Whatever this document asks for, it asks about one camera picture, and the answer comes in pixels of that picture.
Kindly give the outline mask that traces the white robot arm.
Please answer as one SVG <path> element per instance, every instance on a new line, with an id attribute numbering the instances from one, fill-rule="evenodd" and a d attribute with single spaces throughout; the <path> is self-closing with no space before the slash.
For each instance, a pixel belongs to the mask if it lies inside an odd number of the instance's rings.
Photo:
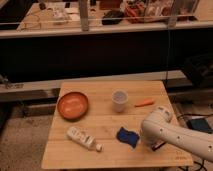
<path id="1" fill-rule="evenodd" d="M 213 135 L 171 123 L 173 114 L 165 106 L 157 106 L 141 122 L 144 143 L 153 145 L 158 139 L 213 163 Z"/>

